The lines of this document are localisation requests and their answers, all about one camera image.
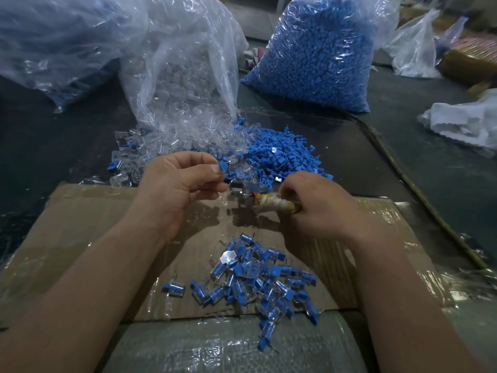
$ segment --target left hand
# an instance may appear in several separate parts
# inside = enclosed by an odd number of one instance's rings
[[[207,153],[177,152],[156,157],[148,163],[123,222],[158,232],[158,244],[163,246],[178,232],[191,202],[215,200],[219,192],[228,189],[223,180],[218,161]]]

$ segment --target forearm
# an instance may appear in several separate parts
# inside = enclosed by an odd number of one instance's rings
[[[123,222],[79,257],[0,339],[9,372],[91,372],[164,241]]]
[[[353,247],[359,290],[383,373],[477,372],[435,299],[388,233]]]

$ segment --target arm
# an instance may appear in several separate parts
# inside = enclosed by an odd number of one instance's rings
[[[300,199],[303,210],[292,217],[302,232],[339,240],[352,251],[383,373],[481,372],[387,225],[361,209],[338,184],[317,174],[290,175],[280,192]]]
[[[1,336],[0,367],[92,372],[157,253],[177,233],[184,208],[217,198],[228,188],[223,179],[206,153],[152,160],[123,219]]]

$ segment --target fingernail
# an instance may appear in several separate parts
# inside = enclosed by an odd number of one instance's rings
[[[211,165],[211,167],[214,174],[221,174],[221,168],[219,167],[219,165]]]

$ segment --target cardboard sheet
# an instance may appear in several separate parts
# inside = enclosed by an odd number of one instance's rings
[[[115,193],[107,186],[60,185],[0,273],[0,327],[8,327],[33,306],[84,249],[124,214],[135,193],[136,188]],[[380,198],[358,201],[401,233],[405,252],[428,289],[441,305],[450,304],[450,294],[395,204]],[[254,238],[263,246],[286,252],[288,264],[313,271],[319,280],[308,292],[320,310],[358,307],[353,258],[343,246],[305,237],[289,220],[279,220],[276,213],[255,217],[225,197],[197,202],[189,208],[175,241],[157,256],[124,320],[221,316],[241,314],[242,310],[243,314],[254,313],[253,307],[233,309],[226,307],[225,301],[202,308],[189,288],[181,299],[161,292],[162,285],[172,278],[187,286],[192,279],[207,278],[224,250],[220,241],[227,243],[242,232],[255,233]]]

